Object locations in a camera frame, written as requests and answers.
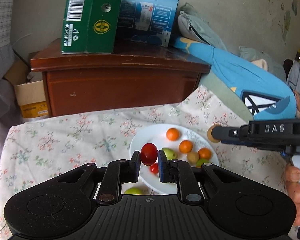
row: wooden cabinet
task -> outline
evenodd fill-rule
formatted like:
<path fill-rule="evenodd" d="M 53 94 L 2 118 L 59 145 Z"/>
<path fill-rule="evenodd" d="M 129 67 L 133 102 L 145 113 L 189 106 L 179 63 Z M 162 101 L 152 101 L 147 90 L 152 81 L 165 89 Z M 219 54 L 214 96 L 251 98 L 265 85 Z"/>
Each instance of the wooden cabinet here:
<path fill-rule="evenodd" d="M 116 41 L 113 54 L 61 54 L 60 39 L 31 59 L 50 116 L 178 103 L 210 66 L 174 48 Z"/>

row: drawer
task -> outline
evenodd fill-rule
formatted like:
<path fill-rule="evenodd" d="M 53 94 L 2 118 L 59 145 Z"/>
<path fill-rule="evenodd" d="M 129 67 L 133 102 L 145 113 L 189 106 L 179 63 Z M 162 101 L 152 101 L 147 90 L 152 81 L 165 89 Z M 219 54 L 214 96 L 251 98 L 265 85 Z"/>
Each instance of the drawer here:
<path fill-rule="evenodd" d="M 46 73 L 51 116 L 172 104 L 195 89 L 200 74 L 158 68 L 77 68 Z"/>

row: red cherry tomato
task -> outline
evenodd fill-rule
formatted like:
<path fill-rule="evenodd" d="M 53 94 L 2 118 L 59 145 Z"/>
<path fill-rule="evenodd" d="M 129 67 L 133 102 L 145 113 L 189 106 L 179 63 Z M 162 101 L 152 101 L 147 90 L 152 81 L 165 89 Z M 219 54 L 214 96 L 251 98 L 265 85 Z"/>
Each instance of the red cherry tomato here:
<path fill-rule="evenodd" d="M 146 143 L 140 152 L 140 158 L 144 165 L 151 166 L 158 157 L 158 149 L 152 143 Z"/>
<path fill-rule="evenodd" d="M 152 164 L 150 167 L 149 167 L 150 171 L 153 173 L 153 174 L 157 174 L 159 173 L 159 168 L 158 168 L 158 164 L 155 163 L 155 164 Z"/>

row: small orange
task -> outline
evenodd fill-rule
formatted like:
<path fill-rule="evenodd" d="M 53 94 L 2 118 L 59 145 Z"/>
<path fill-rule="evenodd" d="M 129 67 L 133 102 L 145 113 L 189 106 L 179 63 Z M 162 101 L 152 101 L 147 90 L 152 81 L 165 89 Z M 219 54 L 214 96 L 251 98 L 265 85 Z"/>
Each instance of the small orange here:
<path fill-rule="evenodd" d="M 199 151 L 199 156 L 200 156 L 200 159 L 206 159 L 206 160 L 209 160 L 211 158 L 211 151 L 208 149 L 208 148 L 201 148 Z"/>
<path fill-rule="evenodd" d="M 168 129 L 166 136 L 170 141 L 176 141 L 179 139 L 180 133 L 176 128 L 170 128 Z"/>
<path fill-rule="evenodd" d="M 188 140 L 184 140 L 179 144 L 179 151 L 181 153 L 189 153 L 192 150 L 192 142 L 188 141 Z"/>

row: zipper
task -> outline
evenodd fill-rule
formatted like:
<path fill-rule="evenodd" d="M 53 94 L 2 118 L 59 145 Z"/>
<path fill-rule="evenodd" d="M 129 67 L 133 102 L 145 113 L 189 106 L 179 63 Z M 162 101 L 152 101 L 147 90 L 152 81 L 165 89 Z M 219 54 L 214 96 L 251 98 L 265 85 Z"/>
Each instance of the zipper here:
<path fill-rule="evenodd" d="M 193 26 L 191 25 L 191 23 L 189 23 L 189 31 L 191 31 L 191 30 L 195 33 L 195 35 L 198 36 L 198 38 L 199 38 L 200 40 L 202 40 L 202 41 L 204 41 L 205 43 L 207 43 L 207 44 L 209 44 L 210 46 L 212 46 L 209 42 L 207 42 L 204 38 L 202 38 L 202 37 L 200 36 L 200 34 L 193 28 Z"/>

